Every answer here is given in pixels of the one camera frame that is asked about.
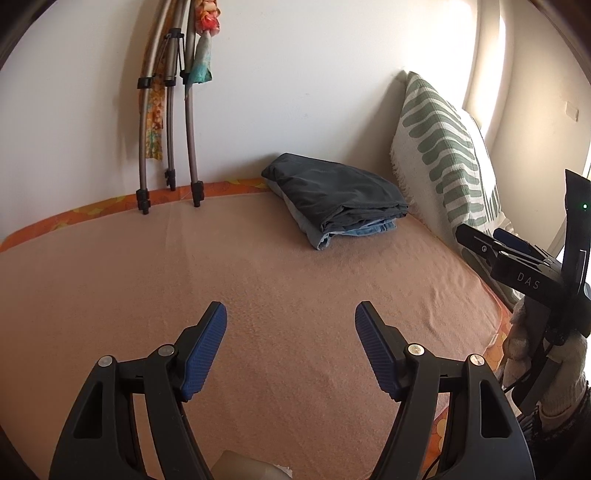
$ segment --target tripod foot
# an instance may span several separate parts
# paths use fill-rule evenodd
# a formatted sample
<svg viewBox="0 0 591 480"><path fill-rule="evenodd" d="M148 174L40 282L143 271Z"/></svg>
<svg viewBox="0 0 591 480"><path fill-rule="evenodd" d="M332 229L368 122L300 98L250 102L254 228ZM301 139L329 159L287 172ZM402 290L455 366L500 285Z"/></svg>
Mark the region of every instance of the tripod foot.
<svg viewBox="0 0 591 480"><path fill-rule="evenodd" d="M205 192L201 180L191 184L191 193L193 194L193 206L195 208L201 206L201 202L205 200Z"/></svg>
<svg viewBox="0 0 591 480"><path fill-rule="evenodd" d="M138 210L141 210L144 215L148 215L152 206L149 191L147 189L139 189L135 192L135 198L138 201Z"/></svg>
<svg viewBox="0 0 591 480"><path fill-rule="evenodd" d="M164 172L164 178L166 179L166 185L170 187L170 191L174 192L177 189L177 172L175 169L168 169Z"/></svg>

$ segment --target white glove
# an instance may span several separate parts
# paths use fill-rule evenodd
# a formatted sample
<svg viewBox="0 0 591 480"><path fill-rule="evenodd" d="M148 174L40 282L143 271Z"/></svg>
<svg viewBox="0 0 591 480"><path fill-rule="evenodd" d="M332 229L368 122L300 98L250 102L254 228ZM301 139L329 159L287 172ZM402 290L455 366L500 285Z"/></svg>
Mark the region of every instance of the white glove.
<svg viewBox="0 0 591 480"><path fill-rule="evenodd" d="M541 321L534 315L528 315L523 300L515 306L511 317L511 331L503 342L503 352L507 357L504 369L503 386L506 388L526 373L531 367L529 325ZM540 420L545 432L560 427L574 413L587 390L583 371L587 353L587 339L573 331L566 343L554 346L548 358L560 363L548 391L540 400Z"/></svg>

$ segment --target tripod leg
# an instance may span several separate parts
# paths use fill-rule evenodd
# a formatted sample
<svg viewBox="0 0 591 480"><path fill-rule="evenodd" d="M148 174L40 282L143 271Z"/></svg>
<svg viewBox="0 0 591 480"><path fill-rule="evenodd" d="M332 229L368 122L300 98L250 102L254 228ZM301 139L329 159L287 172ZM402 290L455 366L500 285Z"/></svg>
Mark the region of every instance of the tripod leg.
<svg viewBox="0 0 591 480"><path fill-rule="evenodd" d="M142 90L141 111L139 113L139 190L135 192L138 202L138 210L144 215L150 212L150 192L146 180L146 130L148 115L149 89Z"/></svg>
<svg viewBox="0 0 591 480"><path fill-rule="evenodd" d="M187 45L185 49L184 83L187 82L195 60L195 1L189 3L189 20L187 22ZM195 153L195 130L193 126L193 89L189 87L185 95L185 124L187 127L187 152L189 154L189 172L191 174L191 193L193 205L199 207L204 199L203 182L197 175L197 155Z"/></svg>
<svg viewBox="0 0 591 480"><path fill-rule="evenodd" d="M168 33L170 41L168 42L164 70L164 85L166 86L166 151L168 156L168 169L164 173L164 177L166 178L166 185L173 192L177 189L173 140L174 87L177 84L180 40L184 36L181 32L181 25L188 2L189 0L178 0L174 7L173 21Z"/></svg>
<svg viewBox="0 0 591 480"><path fill-rule="evenodd" d="M174 169L173 148L173 110L174 110L174 86L166 87L166 154L168 169L164 172L166 185L174 192L177 189L176 171Z"/></svg>
<svg viewBox="0 0 591 480"><path fill-rule="evenodd" d="M152 29L152 37L149 40L149 48L146 52L144 66L142 68L141 77L138 79L138 88L142 90L139 112L139 190L135 192L135 197L138 202L138 209L144 215L150 211L150 193L148 191L146 180L146 130L147 130L147 116L148 116L148 100L150 96L150 89L154 80L154 69L156 67L156 56L158 55L158 46L162 38L162 31L164 30L164 22L172 0L161 0L160 6L154 19L154 28Z"/></svg>

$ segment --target blue gripper pad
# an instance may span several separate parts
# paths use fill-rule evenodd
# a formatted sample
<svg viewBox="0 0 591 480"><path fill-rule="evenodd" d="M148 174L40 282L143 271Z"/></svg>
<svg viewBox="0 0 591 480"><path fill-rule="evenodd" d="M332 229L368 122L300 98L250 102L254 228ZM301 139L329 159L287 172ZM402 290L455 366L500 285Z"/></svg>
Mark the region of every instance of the blue gripper pad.
<svg viewBox="0 0 591 480"><path fill-rule="evenodd" d="M185 360L183 383L180 388L182 400L185 402L191 400L193 395L201 392L203 388L217 349L226 333L226 307L222 303L212 303L197 327L202 326L202 322L206 322L206 325Z"/></svg>
<svg viewBox="0 0 591 480"><path fill-rule="evenodd" d="M365 305L367 303L369 302L360 303L355 310L355 329L380 388L390 394L391 398L395 398L401 389L396 374L395 360L382 332L379 331L368 311L368 306L370 307L371 304L367 306Z"/></svg>

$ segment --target tripod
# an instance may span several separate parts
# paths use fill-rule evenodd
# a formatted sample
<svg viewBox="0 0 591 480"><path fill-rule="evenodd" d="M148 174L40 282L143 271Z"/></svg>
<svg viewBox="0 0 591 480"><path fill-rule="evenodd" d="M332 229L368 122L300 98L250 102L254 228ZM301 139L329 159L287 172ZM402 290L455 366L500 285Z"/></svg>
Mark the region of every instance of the tripod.
<svg viewBox="0 0 591 480"><path fill-rule="evenodd" d="M189 6L189 17L187 20L187 41L181 31L184 13ZM174 8L172 22L169 31L163 38L164 26L169 10ZM139 113L139 189L136 191L138 209L147 215L150 212L150 193L146 179L146 152L145 138L147 133L147 115L150 99L150 89L154 84L156 68L165 56L164 86L166 88L166 137L167 137L167 161L168 166L164 172L166 185L172 192L176 190L176 170L174 168L174 145L173 145L173 109L174 109L174 88L177 83L177 72L179 65L184 60L180 76L186 84L189 72L193 66L195 57L195 0L161 0L158 8L152 37L146 55L146 61L141 77L138 79L138 89L141 90L140 113ZM197 174L197 156L195 151L195 137L193 125L193 91L189 87L185 96L185 123L187 130L187 151L189 154L189 172L191 176L191 193L193 205L199 207L204 199L203 182Z"/></svg>

